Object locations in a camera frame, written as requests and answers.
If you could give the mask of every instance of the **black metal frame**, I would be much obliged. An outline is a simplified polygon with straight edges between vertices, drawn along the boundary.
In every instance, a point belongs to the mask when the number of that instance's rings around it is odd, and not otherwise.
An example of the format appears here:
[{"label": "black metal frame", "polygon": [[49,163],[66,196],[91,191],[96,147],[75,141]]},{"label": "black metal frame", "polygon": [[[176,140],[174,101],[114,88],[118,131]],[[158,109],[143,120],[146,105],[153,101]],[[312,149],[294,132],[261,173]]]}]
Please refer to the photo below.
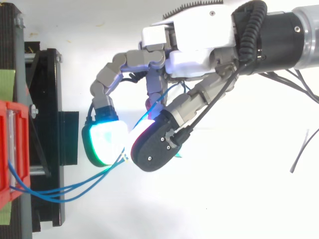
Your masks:
[{"label": "black metal frame", "polygon": [[[37,52],[33,62],[26,63],[27,84],[39,110],[35,119],[30,118],[30,165],[42,165],[45,172],[45,175],[31,176],[31,189],[47,191],[64,186],[63,165],[77,164],[79,113],[62,112],[59,52],[40,51],[29,42],[25,43],[25,49],[29,49],[29,44]],[[64,223],[64,204],[34,196],[31,200],[33,232],[41,231],[40,222],[52,221],[54,227]]]}]

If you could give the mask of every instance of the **cable connector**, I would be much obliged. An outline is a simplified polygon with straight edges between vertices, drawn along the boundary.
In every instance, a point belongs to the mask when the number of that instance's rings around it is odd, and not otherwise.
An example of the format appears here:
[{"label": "cable connector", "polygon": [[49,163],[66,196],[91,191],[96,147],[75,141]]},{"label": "cable connector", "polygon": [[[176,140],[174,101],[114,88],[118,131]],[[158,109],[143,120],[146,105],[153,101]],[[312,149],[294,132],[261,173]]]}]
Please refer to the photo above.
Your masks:
[{"label": "cable connector", "polygon": [[182,128],[180,131],[170,137],[170,139],[177,146],[181,146],[183,143],[186,142],[186,140],[188,140],[192,131],[193,129],[190,126],[187,126],[186,128]]}]

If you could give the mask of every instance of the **white plastic casing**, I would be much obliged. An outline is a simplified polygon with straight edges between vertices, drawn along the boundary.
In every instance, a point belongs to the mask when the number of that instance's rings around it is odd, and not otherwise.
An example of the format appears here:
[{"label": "white plastic casing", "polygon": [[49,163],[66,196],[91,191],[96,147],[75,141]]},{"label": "white plastic casing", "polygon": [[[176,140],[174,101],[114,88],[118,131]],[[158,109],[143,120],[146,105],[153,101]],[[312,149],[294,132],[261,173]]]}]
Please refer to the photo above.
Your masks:
[{"label": "white plastic casing", "polygon": [[178,51],[165,62],[171,77],[199,77],[214,72],[209,61],[215,48],[236,45],[232,9],[226,5],[205,5],[186,9],[144,28],[143,46],[166,43],[165,27],[173,24]]},{"label": "white plastic casing", "polygon": [[142,30],[142,46],[166,43],[165,26],[150,26]]},{"label": "white plastic casing", "polygon": [[165,69],[172,78],[177,77],[198,77],[206,73],[214,72],[211,66],[209,55],[212,49],[198,51],[172,51],[165,61]]},{"label": "white plastic casing", "polygon": [[235,46],[232,9],[227,5],[205,5],[184,10],[154,26],[174,24],[180,51]]}]

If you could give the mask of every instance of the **coiled cable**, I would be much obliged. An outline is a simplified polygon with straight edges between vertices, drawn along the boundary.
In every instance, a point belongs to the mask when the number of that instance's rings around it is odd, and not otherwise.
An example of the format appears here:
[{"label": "coiled cable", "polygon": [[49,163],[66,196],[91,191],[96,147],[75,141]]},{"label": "coiled cable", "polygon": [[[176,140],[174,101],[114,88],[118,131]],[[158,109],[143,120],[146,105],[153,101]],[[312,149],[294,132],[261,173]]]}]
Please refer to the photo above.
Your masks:
[{"label": "coiled cable", "polygon": [[257,55],[257,38],[267,15],[264,1],[254,0],[241,5],[235,12],[251,11],[245,31],[240,39],[239,61],[254,61]]}]

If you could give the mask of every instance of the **black cable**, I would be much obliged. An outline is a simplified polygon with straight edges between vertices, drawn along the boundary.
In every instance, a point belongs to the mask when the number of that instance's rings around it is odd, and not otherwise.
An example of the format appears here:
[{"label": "black cable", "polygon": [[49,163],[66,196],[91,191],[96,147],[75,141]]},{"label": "black cable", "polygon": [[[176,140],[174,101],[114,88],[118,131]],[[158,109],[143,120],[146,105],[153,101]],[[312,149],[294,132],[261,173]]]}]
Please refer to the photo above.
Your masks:
[{"label": "black cable", "polygon": [[231,76],[227,79],[227,82],[224,85],[224,87],[220,90],[216,97],[208,104],[204,111],[193,121],[193,123],[189,126],[188,130],[192,131],[194,129],[194,127],[201,121],[201,119],[209,112],[209,110],[217,103],[220,97],[226,92],[230,84],[236,79],[237,75],[240,72],[242,72],[249,64],[244,64],[240,66],[233,74],[231,74]]},{"label": "black cable", "polygon": [[294,72],[292,72],[291,70],[286,70],[286,71],[288,71],[290,74],[292,74],[294,77],[296,77],[299,80],[299,77]]},{"label": "black cable", "polygon": [[287,81],[285,81],[285,80],[280,79],[280,78],[283,78],[283,77],[278,78],[278,77],[275,77],[275,76],[268,75],[268,74],[266,74],[266,73],[260,73],[259,75],[261,75],[261,76],[263,76],[263,77],[266,77],[266,78],[268,78],[268,79],[271,79],[271,80],[273,80],[273,81],[279,82],[279,83],[281,83],[281,84],[284,84],[284,85],[286,85],[286,86],[289,86],[289,87],[291,87],[291,88],[293,88],[293,89],[295,89],[295,90],[297,90],[297,91],[300,91],[300,92],[306,94],[307,96],[309,96],[313,101],[315,101],[316,103],[318,103],[317,100],[313,99],[313,98],[310,96],[310,94],[309,94],[308,91],[306,91],[305,89],[301,88],[300,86],[298,86],[297,84],[295,84],[295,83],[293,83],[293,82],[292,82],[292,84],[291,84],[290,82],[287,82]]},{"label": "black cable", "polygon": [[184,94],[186,93],[186,84],[185,81],[183,81],[183,87],[184,87]]},{"label": "black cable", "polygon": [[299,80],[301,81],[301,83],[304,85],[305,89],[308,91],[309,93],[309,96],[314,100],[316,101],[318,104],[319,104],[319,99],[318,99],[318,96],[316,96],[313,91],[310,89],[310,87],[307,85],[307,83],[305,82],[301,72],[299,70],[295,70],[298,77],[299,77]]},{"label": "black cable", "polygon": [[85,124],[92,122],[92,111],[93,111],[93,103],[91,103],[89,111],[88,111],[88,116],[86,117]]},{"label": "black cable", "polygon": [[172,142],[178,146],[181,146],[186,140],[190,137],[190,133],[193,131],[195,126],[203,119],[203,117],[209,112],[209,110],[216,104],[216,102],[220,99],[220,97],[226,92],[230,84],[236,79],[237,75],[245,70],[249,64],[251,64],[252,61],[249,61],[248,63],[244,63],[241,65],[234,73],[231,74],[231,76],[227,79],[226,84],[223,86],[223,88],[219,91],[219,93],[216,95],[216,97],[208,104],[208,106],[203,110],[203,112],[193,121],[193,123],[185,128],[182,128],[180,131],[178,131],[176,134],[174,134],[170,139]]},{"label": "black cable", "polygon": [[304,146],[301,148],[301,150],[300,150],[300,152],[299,152],[299,154],[298,154],[298,156],[297,156],[297,158],[296,158],[296,160],[295,160],[293,166],[292,166],[291,169],[290,169],[290,172],[291,172],[291,173],[293,173],[293,172],[295,171],[296,165],[297,165],[297,163],[298,163],[298,161],[299,161],[299,159],[300,159],[300,157],[301,157],[303,151],[305,150],[306,146],[308,145],[308,143],[312,140],[312,138],[313,138],[318,132],[319,132],[319,129],[317,129],[317,131],[313,133],[313,135],[308,139],[308,141],[307,141],[307,142],[304,144]]},{"label": "black cable", "polygon": [[279,82],[279,83],[282,83],[282,84],[284,84],[284,85],[286,85],[286,86],[289,86],[289,87],[291,87],[291,88],[293,88],[293,89],[295,89],[295,90],[297,90],[297,91],[300,91],[300,92],[302,92],[302,93],[304,93],[304,94],[307,93],[306,90],[304,90],[303,88],[301,88],[300,86],[298,86],[298,85],[295,84],[295,83],[291,84],[290,82],[284,81],[284,80],[282,80],[282,79],[279,79],[278,77],[271,76],[271,75],[268,75],[268,74],[266,74],[266,73],[260,73],[259,75],[261,75],[261,76],[263,76],[263,77],[266,77],[266,78],[268,78],[268,79],[271,79],[271,80],[273,80],[273,81],[277,81],[277,82]]},{"label": "black cable", "polygon": [[271,76],[278,77],[278,78],[281,79],[281,80],[284,80],[284,81],[286,81],[286,82],[289,82],[290,84],[293,84],[293,85],[295,85],[295,86],[297,86],[297,87],[300,87],[300,86],[298,86],[295,82],[293,82],[293,81],[291,81],[291,80],[288,80],[288,79],[285,78],[285,77],[279,76],[279,75],[277,75],[275,72],[267,72],[267,74],[268,74],[268,75],[271,75]]},{"label": "black cable", "polygon": [[121,80],[121,82],[123,82],[123,81],[129,81],[129,82],[132,82],[132,83],[137,83],[137,82],[139,82],[141,79],[143,79],[147,74],[148,74],[147,71],[130,73],[130,74],[129,74],[130,78],[123,78],[123,79]]},{"label": "black cable", "polygon": [[240,39],[239,61],[256,60],[256,45],[260,29],[267,15],[267,5],[264,1],[254,0],[241,5],[235,12],[251,11],[245,31]]}]

